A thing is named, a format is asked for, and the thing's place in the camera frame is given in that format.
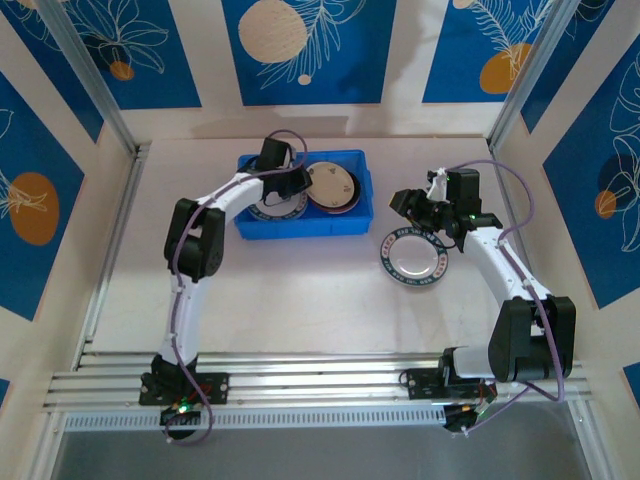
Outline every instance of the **floor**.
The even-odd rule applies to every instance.
[[[228,181],[239,156],[261,140],[154,142],[102,305],[91,349],[154,352],[169,306],[163,245],[175,202]],[[429,169],[489,158],[476,139],[311,139],[311,150],[362,149],[373,176],[367,235],[245,241],[226,230],[225,257],[205,302],[202,352],[438,352],[486,342],[498,306],[474,265],[451,251],[444,278],[407,287],[385,274],[380,244],[407,225],[392,194],[426,185]],[[507,224],[491,166],[480,166],[485,211]]]
[[[589,479],[566,405],[514,405],[469,438],[442,427],[219,430],[201,446],[150,432],[68,433],[55,480]]]

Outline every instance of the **robotic arm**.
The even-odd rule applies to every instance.
[[[226,224],[272,192],[286,199],[311,185],[304,168],[284,167],[287,154],[292,162],[294,153],[288,143],[266,138],[260,155],[240,168],[227,184],[197,200],[176,203],[164,246],[171,270],[169,320],[151,373],[142,375],[141,405],[174,405],[179,399],[194,397],[194,387],[180,361],[199,385],[219,393],[213,387],[225,381],[221,374],[196,373],[204,297],[222,263]],[[185,230],[189,234],[183,239]],[[212,396],[208,399],[223,403]]]
[[[169,405],[172,409],[177,399],[196,403],[194,386],[180,361],[202,390],[207,390],[210,403],[225,403],[224,394],[216,398],[211,392],[224,391],[215,387],[226,387],[228,375],[196,373],[204,295],[222,262],[225,225],[271,192],[288,198],[311,185],[304,168],[284,167],[287,153],[293,159],[288,143],[267,138],[260,155],[226,185],[197,200],[177,202],[164,248],[171,270],[169,321],[151,372],[142,375],[141,405]],[[440,169],[429,172],[428,178],[431,182],[428,193],[399,191],[391,201],[391,208],[416,228],[430,233],[444,230],[455,246],[474,261],[501,310],[488,348],[486,345],[448,348],[438,369],[407,371],[409,397],[449,398],[453,403],[490,398],[493,391],[486,387],[485,379],[528,382],[554,376],[556,351],[559,370],[567,377],[573,362],[576,316],[571,300],[553,296],[531,275],[508,242],[501,239],[503,231],[498,218],[492,213],[482,213],[476,170]],[[544,314],[538,308],[538,299]],[[553,351],[549,337],[545,338],[546,332],[540,334],[545,323],[552,334]],[[462,426],[475,423],[475,411],[463,409],[458,413],[466,416]],[[460,425],[446,427],[455,429]]]
[[[473,260],[501,305],[488,348],[447,348],[437,369],[405,372],[411,399],[449,398],[454,403],[485,399],[473,407],[445,407],[445,428],[460,431],[474,425],[496,396],[485,380],[527,383],[554,377],[556,371],[569,376],[576,310],[569,298],[553,296],[527,270],[503,239],[497,217],[482,213],[476,170],[440,169],[429,172],[428,179],[428,193],[396,192],[391,208],[416,228],[430,233],[444,230]]]
[[[416,228],[431,233],[444,230],[474,261],[501,305],[488,351],[486,347],[445,351],[445,356],[453,356],[453,373],[459,378],[495,378],[500,382],[541,380],[554,374],[545,336],[532,335],[532,325],[544,328],[532,289],[544,306],[563,376],[567,377],[573,362],[576,316],[571,300],[554,297],[500,238],[500,221],[493,213],[481,211],[476,170],[440,169],[429,172],[428,178],[432,183],[428,194],[424,190],[399,191],[391,208]]]

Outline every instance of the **ceramic plate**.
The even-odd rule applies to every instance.
[[[322,210],[323,212],[330,213],[331,215],[340,215],[343,213],[347,213],[350,210],[353,210],[353,208],[360,201],[361,187],[360,187],[360,182],[358,181],[356,176],[351,172],[349,172],[349,175],[351,175],[351,179],[353,180],[353,185],[354,185],[353,197],[351,197],[351,200],[349,200],[349,203],[339,208],[326,208],[326,207],[323,207],[322,205],[318,205],[317,203],[313,202],[313,200],[311,200],[314,203],[314,205],[318,207],[320,210]]]
[[[341,208],[353,198],[355,185],[351,174],[340,165],[318,162],[307,168],[313,185],[307,193],[314,203],[325,208]]]
[[[288,200],[282,200],[276,192],[271,192],[263,201],[251,205],[249,213],[258,220],[290,220],[298,218],[307,209],[308,196],[298,193]]]
[[[421,287],[442,278],[449,255],[437,236],[407,227],[387,235],[380,247],[380,260],[386,272],[398,282]]]

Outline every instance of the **blue plastic tray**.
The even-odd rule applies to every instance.
[[[244,165],[255,155],[243,155],[238,166]],[[373,220],[373,184],[371,173],[362,150],[335,150],[309,152],[305,166],[316,162],[333,162],[353,173],[360,182],[360,201],[350,211],[332,215],[316,208],[311,202],[300,218],[293,220],[256,220],[248,211],[235,218],[242,238],[261,240],[267,238],[328,237],[337,235],[362,235],[369,231]]]

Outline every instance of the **gray floor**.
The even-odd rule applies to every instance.
[[[66,434],[54,479],[586,479],[568,408],[514,405],[470,438],[440,427],[220,430],[194,448],[159,432]]]

